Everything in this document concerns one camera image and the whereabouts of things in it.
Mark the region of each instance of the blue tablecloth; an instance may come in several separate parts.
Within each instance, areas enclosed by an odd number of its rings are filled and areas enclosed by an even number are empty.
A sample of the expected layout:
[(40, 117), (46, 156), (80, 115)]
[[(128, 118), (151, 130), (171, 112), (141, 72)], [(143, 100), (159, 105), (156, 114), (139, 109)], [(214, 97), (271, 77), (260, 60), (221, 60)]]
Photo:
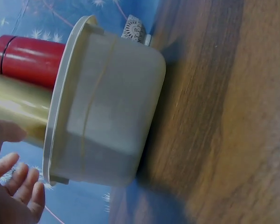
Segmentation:
[[(105, 30), (121, 35), (126, 17), (141, 19), (149, 33), (158, 0), (0, 0), (0, 36), (12, 34), (66, 43), (73, 25), (84, 15), (96, 15)], [(18, 152), (20, 161), (42, 176), (42, 149), (22, 143), (5, 143), (0, 158)], [(0, 182), (10, 178), (7, 173)], [(108, 222), (110, 187), (70, 182), (46, 186), (44, 224), (105, 224)]]

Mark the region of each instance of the wooden table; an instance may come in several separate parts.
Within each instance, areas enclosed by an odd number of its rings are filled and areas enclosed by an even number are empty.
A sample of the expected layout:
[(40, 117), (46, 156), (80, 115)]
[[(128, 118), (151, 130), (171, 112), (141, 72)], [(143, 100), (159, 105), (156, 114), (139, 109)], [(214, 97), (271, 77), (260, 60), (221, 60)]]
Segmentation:
[(112, 224), (280, 224), (280, 0), (161, 0), (168, 71)]

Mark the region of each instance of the yellow cylinder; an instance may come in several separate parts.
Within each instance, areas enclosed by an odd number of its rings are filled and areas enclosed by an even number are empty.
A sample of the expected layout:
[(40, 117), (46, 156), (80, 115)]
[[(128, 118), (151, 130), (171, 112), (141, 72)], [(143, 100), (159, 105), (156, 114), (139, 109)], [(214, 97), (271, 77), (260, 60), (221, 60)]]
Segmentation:
[(0, 119), (27, 131), (26, 141), (43, 147), (52, 92), (0, 75)]

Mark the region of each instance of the hand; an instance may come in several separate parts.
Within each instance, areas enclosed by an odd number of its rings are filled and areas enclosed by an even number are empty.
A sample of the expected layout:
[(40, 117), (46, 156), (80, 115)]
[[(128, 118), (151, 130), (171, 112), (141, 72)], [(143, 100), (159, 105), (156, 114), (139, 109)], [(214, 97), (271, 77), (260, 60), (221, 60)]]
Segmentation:
[[(23, 140), (26, 133), (16, 124), (0, 120), (0, 150), (4, 141)], [(16, 153), (8, 154), (0, 160), (0, 177), (18, 161)], [(21, 164), (12, 178), (0, 184), (0, 224), (38, 223), (45, 206), (44, 185), (38, 181), (39, 173)]]

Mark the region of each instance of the red cylinder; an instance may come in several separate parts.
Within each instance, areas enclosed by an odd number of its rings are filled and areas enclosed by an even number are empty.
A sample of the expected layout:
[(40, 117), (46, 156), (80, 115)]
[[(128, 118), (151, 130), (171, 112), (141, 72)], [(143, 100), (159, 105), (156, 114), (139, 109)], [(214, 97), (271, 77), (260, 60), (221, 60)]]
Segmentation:
[(0, 74), (54, 89), (65, 45), (19, 36), (0, 37)]

